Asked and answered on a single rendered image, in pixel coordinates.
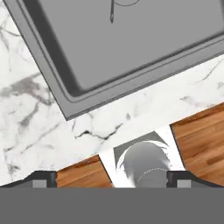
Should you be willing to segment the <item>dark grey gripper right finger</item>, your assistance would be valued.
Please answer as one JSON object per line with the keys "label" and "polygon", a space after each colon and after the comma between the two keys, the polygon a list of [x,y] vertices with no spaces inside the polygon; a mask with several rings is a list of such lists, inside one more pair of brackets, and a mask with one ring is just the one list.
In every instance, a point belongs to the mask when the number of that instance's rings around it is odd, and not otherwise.
{"label": "dark grey gripper right finger", "polygon": [[168,171],[166,177],[167,188],[222,188],[222,185],[198,178],[190,171]]}

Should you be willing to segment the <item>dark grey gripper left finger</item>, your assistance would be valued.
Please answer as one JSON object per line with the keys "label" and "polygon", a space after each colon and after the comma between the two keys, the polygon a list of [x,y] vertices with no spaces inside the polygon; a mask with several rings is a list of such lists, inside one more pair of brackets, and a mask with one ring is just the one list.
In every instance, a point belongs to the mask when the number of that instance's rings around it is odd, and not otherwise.
{"label": "dark grey gripper left finger", "polygon": [[24,179],[0,185],[0,188],[54,188],[56,186],[56,171],[34,171]]}

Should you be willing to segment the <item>grey sink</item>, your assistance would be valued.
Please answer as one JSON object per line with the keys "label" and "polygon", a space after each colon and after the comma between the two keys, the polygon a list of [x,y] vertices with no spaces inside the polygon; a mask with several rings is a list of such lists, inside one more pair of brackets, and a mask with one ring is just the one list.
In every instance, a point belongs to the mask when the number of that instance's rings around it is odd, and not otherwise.
{"label": "grey sink", "polygon": [[66,119],[224,53],[224,0],[3,0]]}

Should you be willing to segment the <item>white and grey round thing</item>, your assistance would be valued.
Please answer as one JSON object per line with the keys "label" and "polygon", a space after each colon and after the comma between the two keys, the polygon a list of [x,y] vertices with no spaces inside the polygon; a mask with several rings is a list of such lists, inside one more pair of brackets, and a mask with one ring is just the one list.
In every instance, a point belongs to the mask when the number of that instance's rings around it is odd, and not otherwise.
{"label": "white and grey round thing", "polygon": [[185,169],[170,125],[107,149],[100,159],[117,188],[163,188],[168,171]]}

